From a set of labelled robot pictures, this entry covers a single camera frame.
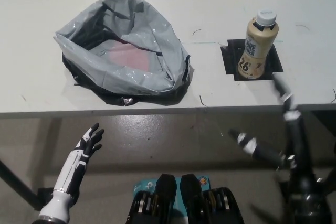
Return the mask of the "white and black left hand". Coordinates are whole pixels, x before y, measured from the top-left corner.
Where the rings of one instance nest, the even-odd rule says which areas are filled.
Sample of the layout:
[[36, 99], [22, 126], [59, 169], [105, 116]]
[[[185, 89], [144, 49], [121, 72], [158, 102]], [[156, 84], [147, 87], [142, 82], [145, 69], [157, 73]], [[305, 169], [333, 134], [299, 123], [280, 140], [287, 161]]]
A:
[[104, 129], [94, 124], [69, 153], [52, 191], [51, 200], [43, 206], [34, 223], [69, 223], [70, 208], [80, 194], [80, 185], [90, 158], [102, 147]]

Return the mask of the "white and black right hand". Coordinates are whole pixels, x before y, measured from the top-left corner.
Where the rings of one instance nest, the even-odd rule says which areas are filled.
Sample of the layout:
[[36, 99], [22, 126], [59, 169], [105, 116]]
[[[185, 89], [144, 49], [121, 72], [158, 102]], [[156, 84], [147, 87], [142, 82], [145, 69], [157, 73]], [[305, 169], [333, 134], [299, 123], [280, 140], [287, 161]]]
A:
[[279, 94], [282, 114], [286, 125], [287, 147], [282, 153], [252, 137], [245, 132], [230, 129], [228, 134], [242, 150], [258, 161], [268, 162], [277, 168], [290, 168], [298, 177], [312, 177], [310, 148], [303, 116], [293, 102], [293, 95], [287, 85], [274, 73], [272, 81]]

